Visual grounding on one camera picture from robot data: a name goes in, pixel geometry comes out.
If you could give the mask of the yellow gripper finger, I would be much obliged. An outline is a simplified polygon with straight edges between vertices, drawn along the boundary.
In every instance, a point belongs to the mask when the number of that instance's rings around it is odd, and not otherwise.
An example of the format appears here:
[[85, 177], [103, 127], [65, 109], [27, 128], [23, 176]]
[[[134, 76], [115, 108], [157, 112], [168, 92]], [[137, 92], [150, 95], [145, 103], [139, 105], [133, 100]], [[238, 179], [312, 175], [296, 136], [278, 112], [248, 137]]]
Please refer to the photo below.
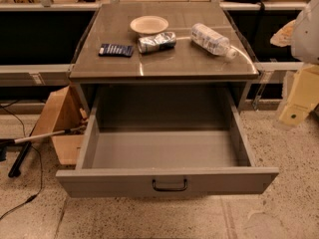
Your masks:
[[274, 125], [280, 129], [299, 126], [319, 105], [319, 66], [304, 64], [297, 72], [287, 72], [282, 101]]
[[270, 43], [277, 47], [290, 46], [295, 20], [292, 20], [279, 29], [270, 39]]

